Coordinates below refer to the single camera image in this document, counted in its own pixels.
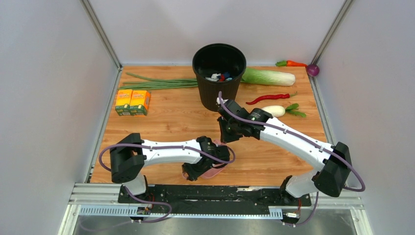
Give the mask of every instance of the carrot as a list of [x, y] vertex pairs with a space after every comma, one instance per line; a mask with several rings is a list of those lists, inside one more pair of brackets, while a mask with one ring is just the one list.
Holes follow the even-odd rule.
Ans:
[[292, 61], [292, 60], [282, 60], [282, 61], [277, 62], [275, 65], [278, 66], [278, 67], [284, 67], [284, 66], [287, 66], [287, 67], [307, 67], [306, 64], [297, 63], [297, 62]]

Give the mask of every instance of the wood surface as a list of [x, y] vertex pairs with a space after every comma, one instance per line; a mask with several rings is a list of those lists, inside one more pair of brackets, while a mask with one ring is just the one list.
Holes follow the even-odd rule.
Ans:
[[[257, 107], [281, 105], [287, 107], [298, 103], [301, 112], [307, 117], [285, 114], [279, 120], [288, 126], [320, 141], [326, 141], [323, 126], [317, 110], [314, 95], [304, 67], [254, 67], [263, 70], [289, 72], [296, 76], [293, 86], [265, 86], [241, 83], [236, 101], [248, 112]], [[140, 81], [126, 74], [158, 78], [194, 78], [190, 66], [126, 66], [123, 69], [120, 86], [125, 81]], [[289, 99], [264, 100], [256, 105], [247, 105], [258, 96], [266, 94], [286, 94], [298, 92]], [[198, 88], [154, 90], [151, 93], [149, 113], [146, 117], [118, 116], [114, 111], [115, 101], [109, 116], [100, 149], [115, 144], [130, 133], [140, 133], [141, 138], [151, 141], [186, 141], [199, 136], [212, 140], [220, 139], [217, 122], [219, 114], [207, 110], [200, 102]], [[279, 186], [288, 175], [308, 172], [312, 167], [302, 159], [274, 144], [258, 141], [254, 138], [242, 138], [228, 143], [236, 152], [236, 161], [226, 166], [211, 179], [187, 181], [182, 177], [182, 163], [157, 164], [145, 167], [141, 172], [149, 184], [178, 185], [228, 185], [228, 186]], [[103, 162], [110, 166], [110, 154], [107, 151]], [[110, 183], [111, 173], [102, 168], [98, 162], [91, 178], [91, 183]]]

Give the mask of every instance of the black bucket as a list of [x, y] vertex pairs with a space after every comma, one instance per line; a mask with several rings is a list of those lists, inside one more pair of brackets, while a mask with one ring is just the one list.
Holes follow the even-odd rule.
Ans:
[[[198, 50], [193, 57], [192, 66], [203, 106], [217, 112], [216, 98], [219, 91], [222, 91], [223, 99], [236, 98], [239, 83], [246, 69], [246, 59], [236, 47], [216, 43]], [[205, 78], [211, 77], [214, 73], [224, 72], [229, 72], [232, 80], [215, 82]]]

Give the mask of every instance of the gray wall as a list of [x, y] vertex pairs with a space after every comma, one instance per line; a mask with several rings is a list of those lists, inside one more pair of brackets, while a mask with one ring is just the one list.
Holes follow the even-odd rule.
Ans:
[[249, 64], [310, 62], [343, 0], [91, 0], [124, 64], [190, 64], [228, 43]]
[[317, 77], [335, 138], [351, 149], [374, 234], [415, 230], [415, 1], [357, 0]]
[[78, 0], [0, 1], [0, 234], [56, 234], [116, 76]]

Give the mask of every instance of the small carton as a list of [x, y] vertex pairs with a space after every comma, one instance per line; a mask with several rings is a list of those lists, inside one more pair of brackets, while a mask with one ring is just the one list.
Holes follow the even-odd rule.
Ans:
[[146, 116], [151, 94], [148, 91], [133, 91], [130, 101], [130, 113], [133, 116]]
[[115, 101], [115, 111], [119, 116], [127, 116], [130, 114], [130, 100], [133, 90], [118, 90], [116, 101]]

